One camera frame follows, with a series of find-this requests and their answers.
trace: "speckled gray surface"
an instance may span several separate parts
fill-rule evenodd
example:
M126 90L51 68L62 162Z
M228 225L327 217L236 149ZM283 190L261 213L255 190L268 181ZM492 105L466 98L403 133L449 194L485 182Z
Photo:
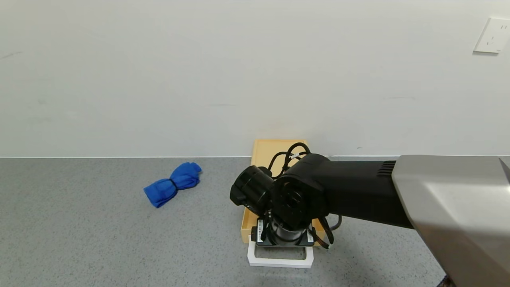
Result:
M249 158L192 159L162 208L142 188L190 159L0 159L0 286L435 286L413 230L345 218L309 270L250 267L228 199Z

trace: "black rubber band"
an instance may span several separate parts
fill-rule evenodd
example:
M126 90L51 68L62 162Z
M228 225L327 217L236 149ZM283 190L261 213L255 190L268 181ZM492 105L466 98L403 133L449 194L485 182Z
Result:
M170 182L173 184L173 187L175 187L175 190L179 190L179 188L177 187L177 184L175 184L175 182L173 181L173 179L169 178Z

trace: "label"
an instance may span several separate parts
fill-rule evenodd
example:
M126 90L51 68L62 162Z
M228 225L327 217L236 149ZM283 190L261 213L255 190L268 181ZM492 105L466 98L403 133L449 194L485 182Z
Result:
M257 242L263 242L260 237L262 236L262 229L264 229L264 221L262 219L257 220Z
M307 236L308 236L308 242L312 243L314 241L314 237L312 236L312 234L308 230L307 230Z

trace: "black cable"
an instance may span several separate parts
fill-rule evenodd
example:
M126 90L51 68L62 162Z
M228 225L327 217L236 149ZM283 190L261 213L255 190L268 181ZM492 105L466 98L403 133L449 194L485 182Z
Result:
M308 232L310 232L310 234L312 235L312 237L314 238L314 241L317 241L317 243L319 243L320 246L322 246L323 248L325 249L329 249L329 244L324 242L316 233L314 230L307 228Z
M273 164L274 164L274 161L276 160L277 157L281 156L281 155L284 155L284 154L287 154L287 152L279 152L277 154L275 154L273 156L273 159L271 159L271 163L269 164L269 166L267 167L268 170L271 170L271 168L273 167Z
M269 163L269 167L268 167L269 170L271 170L271 168L273 167L274 161L276 160L276 158L278 156L285 154L285 161L284 161L284 165L282 166L282 171L280 171L280 174L278 174L277 176L272 177L273 179L279 178L280 176L282 176L284 174L284 172L286 172L289 169L289 163L292 160L292 151L296 147L303 147L304 148L304 152L300 152L299 155L305 155L305 154L309 154L310 153L310 149L308 148L307 145L305 145L302 142L296 142L295 144L293 144L293 145L291 145L289 147L287 152L279 152L279 153L275 154L273 156L273 158L271 159L271 163Z
M341 224L342 224L342 216L339 215L338 222L335 225L331 226L331 230L337 230Z
M319 217L319 223L324 228L324 231L327 235L327 240L329 240L329 245L333 245L333 242L335 241L335 237L333 236L333 232L331 231L331 228L329 228L329 224L327 223L326 217Z

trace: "wall outlet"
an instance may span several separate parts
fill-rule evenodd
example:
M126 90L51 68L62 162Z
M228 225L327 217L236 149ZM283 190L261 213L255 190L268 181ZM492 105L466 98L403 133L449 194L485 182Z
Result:
M475 52L500 53L510 38L510 20L489 18Z

